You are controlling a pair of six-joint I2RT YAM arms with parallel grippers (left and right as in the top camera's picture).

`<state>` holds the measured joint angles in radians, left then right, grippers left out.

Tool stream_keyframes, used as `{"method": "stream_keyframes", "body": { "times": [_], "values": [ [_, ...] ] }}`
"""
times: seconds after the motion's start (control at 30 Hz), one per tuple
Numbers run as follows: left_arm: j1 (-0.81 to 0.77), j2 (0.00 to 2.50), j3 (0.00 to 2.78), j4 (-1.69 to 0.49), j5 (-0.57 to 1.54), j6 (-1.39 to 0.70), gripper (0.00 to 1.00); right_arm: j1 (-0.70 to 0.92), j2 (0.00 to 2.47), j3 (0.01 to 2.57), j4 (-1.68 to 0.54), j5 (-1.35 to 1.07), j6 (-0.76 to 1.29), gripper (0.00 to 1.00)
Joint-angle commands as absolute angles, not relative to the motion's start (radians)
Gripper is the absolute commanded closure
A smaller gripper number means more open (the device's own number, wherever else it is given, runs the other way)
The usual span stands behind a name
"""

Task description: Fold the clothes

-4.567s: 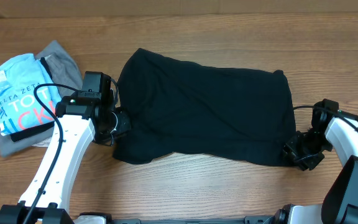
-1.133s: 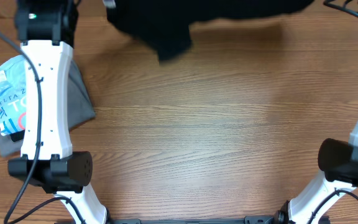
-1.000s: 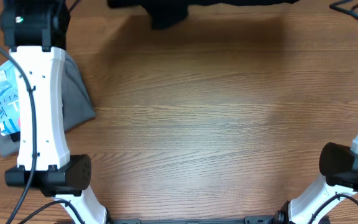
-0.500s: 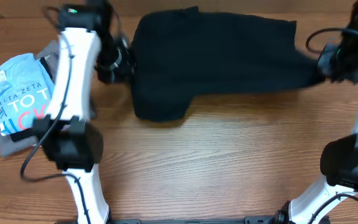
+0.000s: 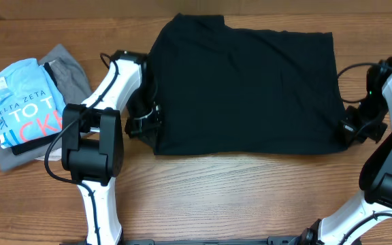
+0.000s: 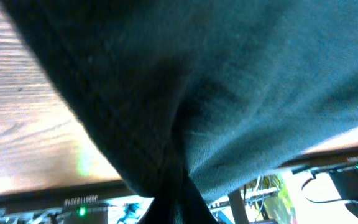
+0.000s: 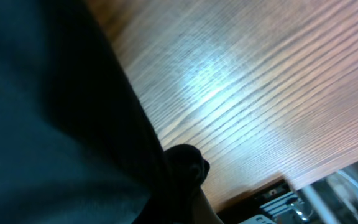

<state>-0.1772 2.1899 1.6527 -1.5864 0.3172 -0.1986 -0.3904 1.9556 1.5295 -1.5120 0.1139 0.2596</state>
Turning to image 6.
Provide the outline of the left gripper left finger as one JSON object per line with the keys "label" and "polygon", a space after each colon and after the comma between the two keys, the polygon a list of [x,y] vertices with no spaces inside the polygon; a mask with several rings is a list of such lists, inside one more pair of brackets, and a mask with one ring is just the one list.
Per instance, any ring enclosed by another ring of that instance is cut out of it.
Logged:
{"label": "left gripper left finger", "polygon": [[170,165],[163,173],[162,185],[141,218],[141,224],[173,223],[175,203],[182,191],[182,166]]}

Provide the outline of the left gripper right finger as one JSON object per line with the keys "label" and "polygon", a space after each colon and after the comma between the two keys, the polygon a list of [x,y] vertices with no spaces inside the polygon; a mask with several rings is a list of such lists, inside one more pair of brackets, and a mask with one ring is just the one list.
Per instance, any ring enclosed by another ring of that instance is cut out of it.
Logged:
{"label": "left gripper right finger", "polygon": [[218,224],[199,190],[187,174],[183,174],[177,204],[178,223]]}

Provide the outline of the black t-shirt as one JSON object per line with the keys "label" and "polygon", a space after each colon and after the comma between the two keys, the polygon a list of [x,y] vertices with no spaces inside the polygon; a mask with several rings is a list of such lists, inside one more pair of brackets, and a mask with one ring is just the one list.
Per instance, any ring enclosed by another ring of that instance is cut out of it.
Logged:
{"label": "black t-shirt", "polygon": [[358,1],[3,1],[137,194],[206,200],[358,127]]}

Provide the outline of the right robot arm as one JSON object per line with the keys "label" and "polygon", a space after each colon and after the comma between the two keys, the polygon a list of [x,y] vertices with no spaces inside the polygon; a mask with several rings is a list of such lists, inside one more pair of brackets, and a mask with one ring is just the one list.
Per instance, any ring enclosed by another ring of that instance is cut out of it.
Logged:
{"label": "right robot arm", "polygon": [[292,170],[294,175],[302,172],[310,173],[311,177],[303,182],[301,190],[304,190],[309,183],[316,180],[318,174],[328,174],[339,193],[338,199],[317,201],[306,197],[307,201],[314,204],[342,202],[347,211],[358,219],[358,161],[308,164]]}

